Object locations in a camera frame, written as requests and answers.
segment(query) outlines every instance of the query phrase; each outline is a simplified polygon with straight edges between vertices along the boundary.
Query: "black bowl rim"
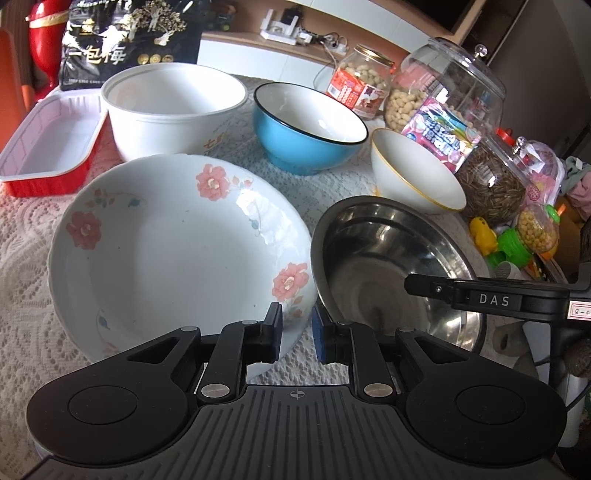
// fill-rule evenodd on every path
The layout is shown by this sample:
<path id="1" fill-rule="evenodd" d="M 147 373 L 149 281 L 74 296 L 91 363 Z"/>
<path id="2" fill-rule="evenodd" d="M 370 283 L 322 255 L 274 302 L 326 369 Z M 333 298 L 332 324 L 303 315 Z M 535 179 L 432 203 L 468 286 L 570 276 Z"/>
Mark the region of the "black bowl rim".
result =
<path id="1" fill-rule="evenodd" d="M 365 125 L 365 122 L 363 121 L 363 119 L 359 115 L 357 115 L 353 110 L 350 110 L 349 108 L 347 108 L 346 105 L 343 105 L 343 107 L 345 107 L 349 112 L 351 112 L 353 115 L 355 115 L 357 118 L 359 118 L 359 120 L 361 121 L 361 124 L 365 128 L 365 138 L 363 140 L 360 140 L 358 142 L 341 142 L 339 140 L 331 140 L 330 138 L 319 137 L 318 135 L 311 134 L 311 133 L 306 132 L 306 131 L 304 131 L 304 130 L 302 130 L 300 128 L 297 128 L 297 127 L 294 127 L 294 126 L 292 126 L 292 125 L 290 125 L 288 123 L 285 123 L 283 120 L 281 120 L 280 118 L 276 117 L 269 110 L 267 110 L 265 107 L 263 107 L 261 105 L 261 103 L 258 101 L 258 98 L 256 97 L 256 93 L 258 92 L 258 90 L 260 88 L 262 88 L 262 87 L 264 87 L 266 85 L 274 84 L 274 83 L 283 84 L 283 85 L 294 85 L 294 86 L 299 87 L 299 88 L 306 88 L 308 90 L 312 90 L 313 92 L 319 93 L 321 95 L 325 95 L 325 97 L 330 98 L 331 100 L 337 102 L 339 105 L 343 105 L 343 104 L 340 103 L 338 100 L 335 100 L 334 98 L 332 98 L 332 97 L 330 97 L 330 96 L 328 96 L 328 95 L 326 95 L 326 94 L 324 94 L 322 92 L 319 92 L 318 90 L 314 90 L 313 88 L 306 87 L 304 85 L 298 85 L 297 83 L 290 83 L 290 82 L 265 82 L 262 85 L 259 85 L 258 87 L 256 87 L 256 89 L 255 89 L 254 94 L 252 95 L 252 97 L 254 98 L 254 101 L 256 103 L 256 106 L 259 107 L 263 111 L 263 113 L 267 114 L 273 120 L 279 122 L 281 125 L 289 128 L 291 130 L 294 130 L 294 131 L 296 131 L 298 133 L 304 134 L 307 137 L 312 137 L 312 138 L 315 138 L 316 140 L 322 140 L 324 142 L 328 142 L 328 143 L 332 143 L 332 144 L 336 144 L 336 145 L 361 145 L 362 143 L 364 143 L 368 139 L 368 137 L 369 137 L 368 126 Z"/>
<path id="2" fill-rule="evenodd" d="M 326 236 L 326 232 L 328 231 L 329 226 L 335 220 L 336 216 L 342 212 L 343 210 L 354 206 L 354 205 L 362 205 L 362 204 L 371 204 L 377 203 L 380 205 L 387 205 L 390 207 L 394 207 L 397 209 L 405 210 L 413 215 L 416 215 L 421 220 L 425 221 L 429 226 L 437 231 L 447 242 L 450 243 L 451 246 L 457 251 L 459 257 L 463 260 L 466 264 L 468 272 L 472 276 L 471 280 L 477 280 L 478 277 L 472 268 L 472 265 L 466 258 L 462 249 L 455 243 L 454 240 L 435 222 L 432 222 L 428 218 L 426 218 L 423 214 L 419 213 L 418 211 L 406 206 L 403 203 L 396 202 L 394 200 L 386 199 L 383 197 L 376 197 L 372 195 L 362 195 L 356 197 L 350 197 L 344 200 L 341 200 L 331 207 L 328 208 L 320 217 L 316 228 L 314 229 L 314 234 L 312 234 L 312 243 L 310 245 L 310 264 L 312 266 L 312 276 L 314 278 L 314 282 L 316 283 L 316 289 L 318 290 L 318 298 L 319 301 L 322 303 L 326 311 L 328 312 L 328 316 L 330 317 L 331 321 L 339 323 L 345 322 L 345 318 L 341 314 L 339 307 L 337 306 L 336 302 L 332 299 L 331 296 L 323 295 L 324 292 L 329 291 L 328 281 L 326 279 L 326 275 L 324 274 L 324 261 L 323 261 L 323 243 L 324 238 Z M 486 338 L 486 314 L 479 313 L 482 316 L 482 320 L 480 322 L 480 330 L 478 331 L 478 336 L 474 342 L 474 347 L 472 348 L 471 352 L 480 354 L 482 351 L 482 347 L 484 346 L 484 341 Z"/>

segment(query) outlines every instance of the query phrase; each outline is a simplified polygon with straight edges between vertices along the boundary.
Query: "pink plastic container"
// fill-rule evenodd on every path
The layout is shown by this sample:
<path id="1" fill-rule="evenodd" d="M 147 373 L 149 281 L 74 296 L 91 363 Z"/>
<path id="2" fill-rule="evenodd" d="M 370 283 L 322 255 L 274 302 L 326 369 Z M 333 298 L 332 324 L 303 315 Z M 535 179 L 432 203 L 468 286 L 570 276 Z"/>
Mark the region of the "pink plastic container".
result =
<path id="1" fill-rule="evenodd" d="M 74 193 L 84 183 L 107 113 L 99 89 L 56 92 L 35 105 L 0 153 L 7 193 Z"/>

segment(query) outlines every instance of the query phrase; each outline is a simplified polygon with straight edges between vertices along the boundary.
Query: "red vase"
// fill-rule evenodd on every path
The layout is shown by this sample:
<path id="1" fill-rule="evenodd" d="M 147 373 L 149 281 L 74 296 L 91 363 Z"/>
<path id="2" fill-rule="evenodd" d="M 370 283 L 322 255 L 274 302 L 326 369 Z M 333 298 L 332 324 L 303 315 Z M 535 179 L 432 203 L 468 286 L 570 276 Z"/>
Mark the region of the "red vase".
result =
<path id="1" fill-rule="evenodd" d="M 59 84 L 61 38 L 66 30 L 69 6 L 70 0 L 44 0 L 33 5 L 27 18 L 31 57 L 49 77 L 49 84 L 35 92 L 37 101 Z"/>

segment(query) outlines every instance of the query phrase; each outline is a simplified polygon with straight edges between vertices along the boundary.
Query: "white floral bowl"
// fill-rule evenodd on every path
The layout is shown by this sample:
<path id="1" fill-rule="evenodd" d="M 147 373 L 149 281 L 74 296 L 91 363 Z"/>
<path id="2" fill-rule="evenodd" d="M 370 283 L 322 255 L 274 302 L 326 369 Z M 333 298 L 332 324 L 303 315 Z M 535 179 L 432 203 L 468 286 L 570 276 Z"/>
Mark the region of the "white floral bowl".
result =
<path id="1" fill-rule="evenodd" d="M 310 233 L 285 197 L 243 168 L 182 154 L 122 164 L 85 187 L 54 235 L 49 285 L 91 361 L 186 325 L 210 335 L 263 320 L 273 301 L 284 355 L 317 296 Z"/>

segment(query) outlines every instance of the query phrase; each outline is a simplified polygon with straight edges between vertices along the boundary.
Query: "lace tablecloth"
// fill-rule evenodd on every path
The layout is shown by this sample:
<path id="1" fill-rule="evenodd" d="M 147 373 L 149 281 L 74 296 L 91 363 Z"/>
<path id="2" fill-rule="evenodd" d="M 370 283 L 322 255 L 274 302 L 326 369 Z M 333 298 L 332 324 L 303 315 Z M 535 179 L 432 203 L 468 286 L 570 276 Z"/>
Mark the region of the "lace tablecloth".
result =
<path id="1" fill-rule="evenodd" d="M 252 91 L 263 82 L 241 79 L 249 101 L 233 116 L 227 138 L 213 156 L 229 160 L 261 176 L 283 193 L 310 231 L 334 202 L 371 194 L 374 180 L 369 145 L 345 166 L 313 177 L 297 177 L 271 165 L 253 132 Z M 110 125 L 105 125 L 87 181 L 120 163 Z M 25 423 L 27 402 L 45 383 L 87 365 L 56 317 L 47 286 L 47 255 L 61 214 L 73 195 L 15 199 L 0 189 L 0 479 L 19 478 L 39 460 Z M 433 219 L 458 243 L 478 276 L 488 276 L 483 258 L 454 215 Z M 492 327 L 507 320 L 489 317 L 483 354 L 506 363 L 491 348 Z M 258 383 L 347 383 L 346 369 L 316 362 L 311 327 Z"/>

